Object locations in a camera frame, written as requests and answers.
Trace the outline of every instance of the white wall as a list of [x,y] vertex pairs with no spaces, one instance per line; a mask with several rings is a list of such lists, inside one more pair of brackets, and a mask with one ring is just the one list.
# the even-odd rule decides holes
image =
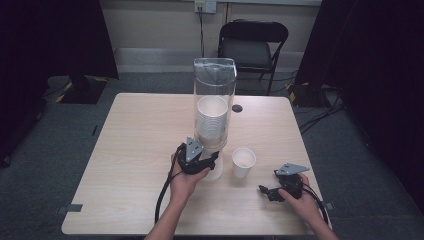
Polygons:
[[[193,2],[101,0],[101,5],[114,48],[184,49],[200,53],[200,20]],[[318,9],[319,6],[217,3],[216,14],[203,15],[205,57],[216,56],[225,13],[229,20],[281,22],[289,29],[283,54],[301,56]]]

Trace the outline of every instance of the chair leg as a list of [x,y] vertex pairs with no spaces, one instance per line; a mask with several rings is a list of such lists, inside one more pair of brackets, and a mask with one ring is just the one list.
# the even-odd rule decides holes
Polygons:
[[265,73],[262,73],[261,76],[258,79],[258,82],[260,82],[262,80],[262,77],[265,75]]
[[271,86],[272,86],[272,81],[274,80],[274,73],[271,73],[271,77],[269,78],[269,84],[268,84],[268,90],[266,91],[266,95],[269,96],[269,93],[271,92]]

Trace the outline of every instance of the white paper cup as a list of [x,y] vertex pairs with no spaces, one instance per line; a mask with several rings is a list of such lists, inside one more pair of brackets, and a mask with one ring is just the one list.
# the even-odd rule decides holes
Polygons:
[[219,96],[206,96],[199,100],[197,131],[204,138],[219,138],[227,123],[227,102]]
[[241,147],[233,152],[233,174],[238,178],[245,178],[256,163],[256,156],[252,150]]

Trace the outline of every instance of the small black object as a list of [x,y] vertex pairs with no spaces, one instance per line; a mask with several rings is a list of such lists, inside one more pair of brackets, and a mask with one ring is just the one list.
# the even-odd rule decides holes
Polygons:
[[240,106],[240,105],[238,105],[238,104],[233,105],[233,107],[231,109],[233,110],[233,112],[241,112],[241,111],[243,111],[243,107]]
[[211,168],[213,170],[215,168],[215,160],[218,158],[219,152],[214,152],[212,156],[208,159],[200,159],[200,155],[202,153],[200,152],[195,158],[193,158],[191,161],[186,161],[187,159],[187,145],[184,144],[184,147],[178,154],[178,164],[181,167],[181,170],[183,170],[186,174],[196,174],[201,172],[205,168]]
[[[296,199],[299,199],[302,196],[303,182],[299,174],[293,174],[293,175],[275,174],[275,176],[278,177],[278,182],[281,184],[280,188],[286,190]],[[272,201],[283,202],[285,200],[278,193],[278,189],[280,188],[268,189],[262,185],[259,185],[259,190],[261,190],[261,193],[267,195],[270,202]]]

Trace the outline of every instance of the electrical outlet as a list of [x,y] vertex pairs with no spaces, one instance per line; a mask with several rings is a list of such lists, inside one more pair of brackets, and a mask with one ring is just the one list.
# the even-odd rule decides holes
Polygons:
[[202,13],[216,13],[216,2],[213,1],[194,1],[194,12],[199,12],[202,9]]
[[205,1],[194,1],[194,12],[199,12],[199,9],[202,9],[202,12],[206,12]]

